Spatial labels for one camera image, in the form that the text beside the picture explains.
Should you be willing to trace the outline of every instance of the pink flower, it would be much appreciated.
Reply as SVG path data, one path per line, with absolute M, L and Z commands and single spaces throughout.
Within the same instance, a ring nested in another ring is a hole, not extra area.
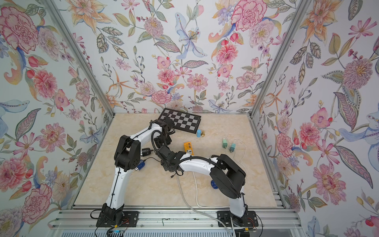
M 128 63 L 125 63 L 124 61 L 122 61 L 119 58 L 117 58 L 115 61 L 116 61 L 116 66 L 119 67 L 120 69 L 122 68 L 124 70 L 129 71 L 129 68 L 132 68 L 131 66 L 129 66 Z
M 242 89 L 248 88 L 249 86 L 251 86 L 255 82 L 259 81 L 261 76 L 262 76 L 262 74 L 256 74 L 255 75 L 253 72 L 246 71 L 242 75 L 242 77 L 237 77 L 237 83 L 238 83 L 237 90 L 242 90 Z
M 291 77 L 291 79 L 288 81 L 288 91 L 290 94 L 295 94 L 296 90 L 296 77 Z
M 20 141 L 17 141 L 16 142 L 16 146 L 18 147 L 22 147 L 21 149 L 18 149 L 16 151 L 13 151 L 13 155 L 17 155 L 18 153 L 21 153 L 22 152 L 22 156 L 21 157 L 24 157 L 28 154 L 28 151 L 32 151 L 34 150 L 33 147 L 30 147 L 35 141 L 38 141 L 38 138 L 36 137 L 34 140 L 34 133 L 30 133 L 29 135 L 29 139 L 26 135 L 24 135 L 23 137 L 23 140 L 24 140 L 24 143 L 20 142 Z
M 8 188 L 15 189 L 22 183 L 27 168 L 23 161 L 23 157 L 11 157 L 4 160 L 0 165 L 0 188 L 2 192 L 6 192 Z
M 315 124 L 315 126 L 319 128 L 330 126 L 330 122 L 328 121 L 328 112 L 325 108 L 321 108 L 317 113 L 313 114 L 310 117 L 311 122 Z
M 38 94 L 45 99 L 51 99 L 55 94 L 55 90 L 58 89 L 56 78 L 46 70 L 39 70 L 34 75 L 33 82 Z
M 182 76 L 183 78 L 184 78 L 184 75 L 189 75 L 192 72 L 192 70 L 188 70 L 187 67 L 185 68 L 180 67 L 180 71 L 178 69 L 175 69 L 175 71 L 177 72 L 175 76 Z
M 83 39 L 83 37 L 81 37 L 81 36 L 76 37 L 76 33 L 72 33 L 72 37 L 75 39 L 76 43 L 78 43 L 78 44 L 84 44 L 84 42 L 81 41 Z
M 338 152 L 330 151 L 334 147 L 333 143 L 330 143 L 328 147 L 326 147 L 326 140 L 322 139 L 322 142 L 323 142 L 323 146 L 320 146 L 318 143 L 316 143 L 318 149 L 322 151 L 321 157 L 324 157 L 326 155 L 326 158 L 328 158 L 328 161 L 330 162 L 330 164 L 333 165 L 332 161 L 336 164 L 339 164 L 340 162 L 336 158 L 332 157 L 332 155 L 338 155 Z
M 265 42 L 274 29 L 274 23 L 264 20 L 250 30 L 250 45 L 255 46 Z
M 1 8 L 0 34 L 14 50 L 19 47 L 25 53 L 38 44 L 38 31 L 30 16 L 12 6 Z
M 70 105 L 70 102 L 62 89 L 59 89 L 58 92 L 55 94 L 54 101 L 56 107 L 61 111 L 63 111 L 63 107 L 67 107 Z
M 222 80 L 222 82 L 218 82 L 218 88 L 223 91 L 227 91 L 230 89 L 229 85 L 224 80 Z
M 125 6 L 125 10 L 128 8 L 134 10 L 134 7 L 139 5 L 139 3 L 135 3 L 134 0 L 124 0 L 124 2 L 126 3 L 122 3 L 121 6 Z
M 170 66 L 170 59 L 169 57 L 165 58 L 165 57 L 162 57 L 162 56 L 158 56 L 158 69 L 165 69 L 165 68 L 168 68 Z
M 251 67 L 252 68 L 258 68 L 259 67 L 259 59 L 258 59 L 258 57 L 253 58 L 251 60 Z
M 189 88 L 194 88 L 196 91 L 202 91 L 208 86 L 208 79 L 203 76 L 203 74 L 195 74 L 195 76 L 190 75 L 187 79 Z
M 36 222 L 49 208 L 52 195 L 53 192 L 47 184 L 32 189 L 22 207 L 22 220 L 28 224 Z
M 39 47 L 45 51 L 52 60 L 58 61 L 59 44 L 51 30 L 41 27 L 38 32 L 38 42 Z
M 64 128 L 59 126 L 59 123 L 54 123 L 46 125 L 46 130 L 42 129 L 41 133 L 37 138 L 39 139 L 39 146 L 42 148 L 47 147 L 46 153 L 53 152 L 55 147 L 59 147 L 65 144 L 64 139 L 66 134 L 64 133 Z
M 230 71 L 232 70 L 232 68 L 233 68 L 233 65 L 225 64 L 217 71 L 217 74 L 220 74 L 223 77 L 229 77 Z
M 77 77 L 79 76 L 78 73 L 75 71 L 75 69 L 72 68 L 72 67 L 69 67 L 68 72 L 69 72 L 69 74 L 71 74 L 71 76 L 72 76 L 73 78 L 77 78 Z
M 69 109 L 69 115 L 72 120 L 80 119 L 81 118 L 81 110 L 80 109 Z
M 165 104 L 171 101 L 171 94 L 166 91 L 157 91 L 151 96 L 152 100 L 158 104 Z
M 340 200 L 346 202 L 346 194 L 342 191 L 346 189 L 346 183 L 339 180 L 341 174 L 339 172 L 333 174 L 334 166 L 329 164 L 329 166 L 322 164 L 320 165 L 320 170 L 316 167 L 314 168 L 313 176 L 317 178 L 316 182 L 316 193 L 319 195 L 324 195 L 324 200 L 330 201 L 334 205 L 338 205 Z
M 163 83 L 173 82 L 175 79 L 174 71 L 171 69 L 163 69 L 158 73 L 158 79 Z
M 359 20 L 359 21 L 358 21 L 358 27 L 352 25 L 352 26 L 350 27 L 350 29 L 351 29 L 352 31 L 354 31 L 354 32 L 351 32 L 351 33 L 349 33 L 349 34 L 350 34 L 350 35 L 356 35 L 356 34 L 358 34 L 357 37 L 356 37 L 356 39 L 358 39 L 361 35 L 363 35 L 363 36 L 372 36 L 372 35 L 374 35 L 371 31 L 368 31 L 368 29 L 373 28 L 374 26 L 376 26 L 377 23 L 374 22 L 374 23 L 372 23 L 371 25 L 368 25 L 368 24 L 370 24 L 370 21 L 371 21 L 371 17 L 369 17 L 369 18 L 366 20 L 365 24 L 362 26 L 362 21 Z
M 141 85 L 141 93 L 146 96 L 151 96 L 154 92 L 156 92 L 154 86 L 150 82 L 146 82 Z
M 343 85 L 347 89 L 360 89 L 370 80 L 373 73 L 372 66 L 373 64 L 367 58 L 348 63 L 342 75 Z
M 287 116 L 283 115 L 278 120 L 278 130 L 282 133 L 288 133 L 292 125 L 292 119 L 288 118 Z
M 278 42 L 273 42 L 273 45 L 279 45 L 279 44 L 281 44 L 283 42 L 283 39 L 285 38 L 286 35 L 287 35 L 287 32 L 284 32 L 283 38 L 280 35 L 278 35 L 276 37 L 276 39 L 279 40 L 279 41 Z
M 236 30 L 251 29 L 262 20 L 266 10 L 263 0 L 241 0 L 234 8 L 232 24 L 236 24 Z
M 224 45 L 217 52 L 217 61 L 220 64 L 231 63 L 237 57 L 238 50 L 233 44 Z
M 158 38 L 163 34 L 162 23 L 155 17 L 149 17 L 146 20 L 144 27 L 146 31 L 154 38 Z
M 284 157 L 290 157 L 292 155 L 293 151 L 291 148 L 293 147 L 293 143 L 287 134 L 280 133 L 277 135 L 276 142 L 278 151 L 281 152 Z
M 300 126 L 300 138 L 307 146 L 314 146 L 320 140 L 320 131 L 311 122 Z
M 87 107 L 89 102 L 89 84 L 87 78 L 84 78 L 83 82 L 78 82 L 76 85 L 76 98 L 83 102 L 83 105 Z

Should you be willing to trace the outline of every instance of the beige marble surface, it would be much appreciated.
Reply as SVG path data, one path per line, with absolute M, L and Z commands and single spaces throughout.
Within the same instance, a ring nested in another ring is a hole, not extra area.
M 171 135 L 169 145 L 174 152 L 183 151 L 184 142 L 190 141 L 194 155 L 211 157 L 225 152 L 222 148 L 222 138 L 229 137 L 241 140 L 247 146 L 246 155 L 241 166 L 246 173 L 245 202 L 249 207 L 276 207 L 275 199 L 267 179 L 262 160 L 259 155 L 253 133 L 246 115 L 215 115 L 201 114 L 199 129 L 205 131 L 205 137 L 176 130 Z M 102 205 L 105 203 L 113 182 L 114 152 L 122 135 L 135 134 L 148 126 L 149 121 L 159 117 L 158 114 L 116 114 L 97 157 L 89 171 L 75 205 Z M 144 147 L 152 148 L 148 143 Z M 235 160 L 241 160 L 245 147 L 236 141 Z M 159 162 L 148 159 L 145 167 L 134 171 L 125 192 L 126 206 L 185 206 L 177 185 L 176 178 L 170 178 L 173 173 L 164 171 Z M 228 198 L 218 189 L 210 185 L 209 176 L 196 173 L 199 188 L 199 204 L 201 206 L 225 206 Z M 196 188 L 192 172 L 185 172 L 180 177 L 180 183 L 187 202 L 196 206 Z

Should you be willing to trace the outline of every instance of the chessboard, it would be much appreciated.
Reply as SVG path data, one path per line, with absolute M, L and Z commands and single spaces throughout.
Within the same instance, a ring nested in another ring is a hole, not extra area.
M 191 133 L 196 133 L 201 120 L 201 116 L 199 115 L 184 113 L 168 108 L 163 110 L 158 119 L 163 121 L 166 117 L 169 117 L 174 121 L 174 129 Z

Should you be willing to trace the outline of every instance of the floral wallpaper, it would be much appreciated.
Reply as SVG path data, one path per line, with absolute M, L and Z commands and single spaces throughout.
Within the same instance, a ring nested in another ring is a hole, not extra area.
M 309 237 L 379 236 L 378 8 L 313 0 L 254 116 Z
M 0 237 L 46 236 L 111 118 L 40 1 L 0 4 Z
M 299 2 L 55 1 L 117 113 L 248 112 Z

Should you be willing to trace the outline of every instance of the robotic arm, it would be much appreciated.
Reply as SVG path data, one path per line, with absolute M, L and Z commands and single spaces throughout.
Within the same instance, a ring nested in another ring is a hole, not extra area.
M 169 131 L 173 126 L 174 122 L 169 118 L 164 121 L 155 120 L 151 121 L 149 127 L 140 133 L 131 136 L 123 135 L 120 138 L 114 155 L 116 166 L 114 180 L 108 199 L 102 206 L 101 219 L 112 225 L 121 222 L 126 185 L 141 159 L 141 146 L 151 142 L 165 171 L 194 171 L 211 176 L 220 191 L 229 198 L 232 216 L 241 223 L 241 217 L 247 213 L 247 205 L 243 198 L 245 172 L 224 154 L 204 158 L 192 156 L 183 151 L 172 152 L 167 145 L 171 143 Z

